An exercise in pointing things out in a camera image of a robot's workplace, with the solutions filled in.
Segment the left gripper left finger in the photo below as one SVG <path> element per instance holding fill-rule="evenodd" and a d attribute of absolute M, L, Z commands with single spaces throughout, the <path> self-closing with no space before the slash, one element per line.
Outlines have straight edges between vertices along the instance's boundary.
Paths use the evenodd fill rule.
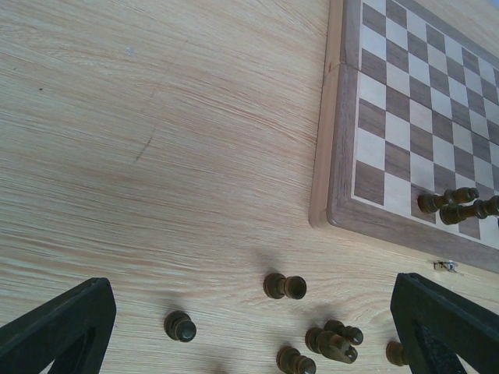
<path fill-rule="evenodd" d="M 115 317 L 110 281 L 85 280 L 1 327 L 1 372 L 98 373 Z"/>

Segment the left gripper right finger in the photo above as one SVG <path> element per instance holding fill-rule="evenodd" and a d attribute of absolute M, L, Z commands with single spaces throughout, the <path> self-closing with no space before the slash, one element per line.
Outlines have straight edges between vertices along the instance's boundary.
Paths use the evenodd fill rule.
<path fill-rule="evenodd" d="M 498 372 L 498 314 L 417 273 L 396 277 L 390 310 L 411 372 Z"/>

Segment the dark piece pile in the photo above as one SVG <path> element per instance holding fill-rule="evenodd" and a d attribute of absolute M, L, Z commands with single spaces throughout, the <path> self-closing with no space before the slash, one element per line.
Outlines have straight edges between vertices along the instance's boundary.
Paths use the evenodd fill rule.
<path fill-rule="evenodd" d="M 402 344 L 397 341 L 390 341 L 387 344 L 386 357 L 392 365 L 402 367 L 409 364 Z"/>

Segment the dark bishop chess piece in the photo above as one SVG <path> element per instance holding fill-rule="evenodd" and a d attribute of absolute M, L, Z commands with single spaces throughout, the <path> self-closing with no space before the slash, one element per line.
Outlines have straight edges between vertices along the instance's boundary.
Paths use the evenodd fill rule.
<path fill-rule="evenodd" d="M 440 218 L 446 225 L 458 224 L 470 217 L 480 220 L 498 215 L 498 196 L 488 200 L 477 199 L 472 205 L 449 204 L 440 209 Z"/>

